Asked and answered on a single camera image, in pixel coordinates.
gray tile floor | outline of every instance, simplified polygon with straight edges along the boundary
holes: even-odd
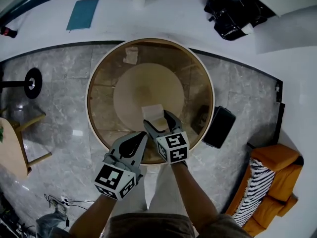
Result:
[[[17,180],[0,166],[0,187],[27,226],[52,211],[44,193],[56,197],[64,194],[79,201],[98,197],[91,178],[97,156],[104,150],[88,126],[85,91],[91,70],[112,47],[58,48],[12,59],[3,65],[4,80],[24,80],[30,68],[38,67],[44,81],[39,97],[34,100],[27,99],[19,88],[4,89],[1,95],[1,105],[9,106],[5,117],[23,122],[39,114],[39,110],[47,114],[26,130],[23,138],[29,160],[48,151],[53,156],[32,167],[26,180]],[[188,160],[191,173],[221,211],[245,163],[248,140],[260,146],[273,136],[279,108],[275,102],[276,80],[221,59],[199,57],[211,75],[216,106],[222,105],[237,116],[220,150],[201,143]],[[148,203],[154,194],[158,171],[158,166],[148,168]],[[89,207],[88,203],[80,205]],[[69,209],[70,223],[83,211],[79,207]]]

black and white throw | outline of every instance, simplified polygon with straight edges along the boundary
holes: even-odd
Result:
[[[233,219],[239,226],[252,217],[272,185],[275,172],[265,167],[261,161],[250,159],[251,178]]]

black pole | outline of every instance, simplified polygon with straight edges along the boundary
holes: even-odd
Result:
[[[23,86],[31,86],[32,81],[2,81],[0,82],[0,87],[23,87]]]

black disc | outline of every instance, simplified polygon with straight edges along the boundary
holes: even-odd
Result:
[[[25,76],[25,81],[32,81],[32,86],[24,86],[25,94],[30,99],[35,99],[42,89],[42,74],[39,69],[32,68]]]

round glass table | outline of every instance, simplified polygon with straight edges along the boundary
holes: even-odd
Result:
[[[124,42],[105,54],[86,92],[87,116],[98,141],[108,150],[119,137],[144,130],[142,107],[155,104],[182,121],[193,149],[214,110],[212,82],[200,59],[178,43],[157,38]],[[164,122],[154,125],[167,128]],[[155,148],[149,138],[142,164],[164,163]]]

